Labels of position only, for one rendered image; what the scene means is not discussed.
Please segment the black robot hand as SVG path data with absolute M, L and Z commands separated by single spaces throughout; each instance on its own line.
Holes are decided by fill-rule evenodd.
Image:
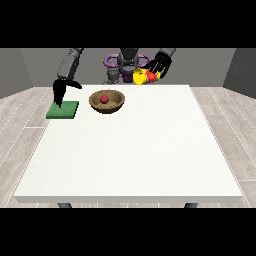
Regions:
M 72 80 L 63 80 L 63 79 L 56 79 L 53 83 L 53 94 L 54 94 L 54 103 L 61 107 L 64 95 L 66 93 L 66 87 L 74 87 L 77 89 L 81 89 L 82 86 L 77 81 Z
M 169 55 L 164 52 L 159 51 L 155 58 L 148 62 L 144 69 L 149 69 L 152 73 L 160 73 L 160 78 L 163 79 L 167 74 L 172 63 L 172 59 Z

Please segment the yellow cup with melon print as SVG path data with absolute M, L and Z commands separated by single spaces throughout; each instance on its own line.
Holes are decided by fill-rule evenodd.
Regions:
M 160 79 L 160 73 L 153 73 L 149 69 L 137 68 L 133 72 L 133 81 L 136 85 L 156 82 Z

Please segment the green square pad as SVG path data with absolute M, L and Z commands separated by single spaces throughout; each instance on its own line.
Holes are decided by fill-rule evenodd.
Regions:
M 53 103 L 46 114 L 46 118 L 73 119 L 75 117 L 78 106 L 78 101 L 63 101 L 61 106 Z

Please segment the brown wooden bowl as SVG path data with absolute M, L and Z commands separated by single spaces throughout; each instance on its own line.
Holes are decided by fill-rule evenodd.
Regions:
M 125 102 L 123 93 L 117 90 L 100 90 L 89 97 L 91 107 L 102 114 L 112 114 L 118 111 Z

